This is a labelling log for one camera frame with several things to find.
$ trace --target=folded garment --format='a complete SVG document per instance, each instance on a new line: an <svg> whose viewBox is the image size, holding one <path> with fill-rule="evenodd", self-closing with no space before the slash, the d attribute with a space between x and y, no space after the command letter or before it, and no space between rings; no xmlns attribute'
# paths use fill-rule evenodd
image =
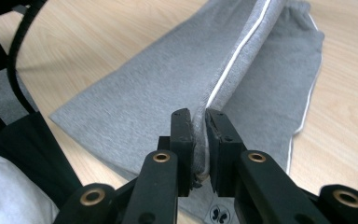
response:
<svg viewBox="0 0 358 224"><path fill-rule="evenodd" d="M210 107L228 114L248 148L266 151L288 170L324 35L309 4L283 8L284 2L211 0L50 117L108 166L136 175L158 137L170 135L171 113L187 107L197 142L194 171L202 180L209 172L204 112ZM205 181L179 204L206 223L216 222L210 211L219 206L230 213L224 223L238 221L232 201L212 195Z"/></svg>
<svg viewBox="0 0 358 224"><path fill-rule="evenodd" d="M54 202L13 163L0 157L0 223L52 223Z"/></svg>
<svg viewBox="0 0 358 224"><path fill-rule="evenodd" d="M192 18L50 117L106 164L138 174L187 107L196 136L194 171L209 172L206 107L222 109L277 20L283 0L211 0Z"/></svg>

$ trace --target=white cloth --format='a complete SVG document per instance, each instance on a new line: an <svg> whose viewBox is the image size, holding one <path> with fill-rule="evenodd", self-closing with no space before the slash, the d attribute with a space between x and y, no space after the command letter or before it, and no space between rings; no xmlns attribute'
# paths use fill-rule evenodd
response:
<svg viewBox="0 0 358 224"><path fill-rule="evenodd" d="M0 224L52 223L59 209L13 163L0 157Z"/></svg>

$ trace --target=screw hole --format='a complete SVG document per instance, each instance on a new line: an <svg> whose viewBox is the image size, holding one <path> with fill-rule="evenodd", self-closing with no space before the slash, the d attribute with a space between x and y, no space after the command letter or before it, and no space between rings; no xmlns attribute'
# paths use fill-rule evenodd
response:
<svg viewBox="0 0 358 224"><path fill-rule="evenodd" d="M266 157L261 155L260 153L251 153L248 155L249 159L251 161L255 161L255 162L264 162L266 161Z"/></svg>
<svg viewBox="0 0 358 224"><path fill-rule="evenodd" d="M80 203L85 206L93 206L100 203L105 196L103 189L89 189L80 198Z"/></svg>
<svg viewBox="0 0 358 224"><path fill-rule="evenodd" d="M156 162L166 162L170 159L170 155L166 153L159 153L153 156L153 160Z"/></svg>
<svg viewBox="0 0 358 224"><path fill-rule="evenodd" d="M152 224L155 220L156 217L152 213L143 213L138 218L140 224Z"/></svg>
<svg viewBox="0 0 358 224"><path fill-rule="evenodd" d="M358 196L356 196L350 191L336 189L333 191L333 196L340 203L343 203L352 208L358 208Z"/></svg>
<svg viewBox="0 0 358 224"><path fill-rule="evenodd" d="M297 214L295 216L295 220L300 223L300 224L313 224L315 223L312 218L308 217L307 215L304 214Z"/></svg>
<svg viewBox="0 0 358 224"><path fill-rule="evenodd" d="M234 140L231 136L226 136L225 137L225 140L228 141L228 142L231 142L232 140Z"/></svg>

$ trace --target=gray fabric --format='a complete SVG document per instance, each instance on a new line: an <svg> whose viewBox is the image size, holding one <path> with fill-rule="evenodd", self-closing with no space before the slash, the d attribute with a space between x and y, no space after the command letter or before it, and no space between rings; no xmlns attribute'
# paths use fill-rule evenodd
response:
<svg viewBox="0 0 358 224"><path fill-rule="evenodd" d="M248 149L267 152L284 170L322 60L324 34L315 29L309 11L307 3L288 2L223 109ZM211 210L222 206L231 217L225 224L238 223L232 199L217 198L208 182L179 205L211 224L217 223L211 220Z"/></svg>
<svg viewBox="0 0 358 224"><path fill-rule="evenodd" d="M194 114L196 133L202 138L204 107L240 38L229 39L246 33L246 29L231 27L227 21L228 12L229 21L239 20L236 10L246 11L244 3L232 1L239 4L235 6L221 2L209 2L189 21L51 118L102 161L135 174L144 156L156 148L158 137L169 135L174 110L188 107ZM256 2L252 13L263 4ZM245 45L211 107L223 108L248 148L267 151L286 169L291 138L302 127L308 108L324 35L315 30L308 4L290 2L265 40L275 23L274 13L280 11L280 2L271 4L277 5L269 6L273 12L266 14L260 30L249 40L252 46ZM207 170L202 161L208 155L202 155L203 147L198 147L197 153L197 170L202 173ZM179 206L200 221L213 223L210 211L220 204L230 212L232 223L238 223L232 201L218 199L210 184L204 185L194 189L189 198L179 199Z"/></svg>
<svg viewBox="0 0 358 224"><path fill-rule="evenodd" d="M21 91L24 92L25 98L30 102L35 110L35 105L30 93L26 90L24 84L18 79ZM10 84L7 79L7 70L0 71L0 117L5 124L12 123L17 119L20 119L27 115L28 112L22 107L10 88Z"/></svg>
<svg viewBox="0 0 358 224"><path fill-rule="evenodd" d="M144 157L156 149L158 137L170 134L171 113L187 107L197 140L194 168L198 174L208 174L205 106L228 59L264 5L264 0L209 1L190 20L50 117L107 165L138 174ZM269 4L265 21L242 49L242 58L235 62L235 72L228 74L213 107L221 108L235 91L282 5L283 0Z"/></svg>

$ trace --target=wooden table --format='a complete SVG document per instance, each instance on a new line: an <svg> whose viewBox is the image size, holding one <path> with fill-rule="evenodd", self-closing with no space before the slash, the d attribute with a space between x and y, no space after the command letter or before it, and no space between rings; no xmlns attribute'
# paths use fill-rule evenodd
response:
<svg viewBox="0 0 358 224"><path fill-rule="evenodd" d="M83 184L125 181L94 159L48 116L118 69L206 0L49 0L27 35L18 71ZM325 33L324 59L305 128L294 141L290 176L318 193L326 184L358 189L358 1L311 0ZM0 17L8 49L21 15Z"/></svg>

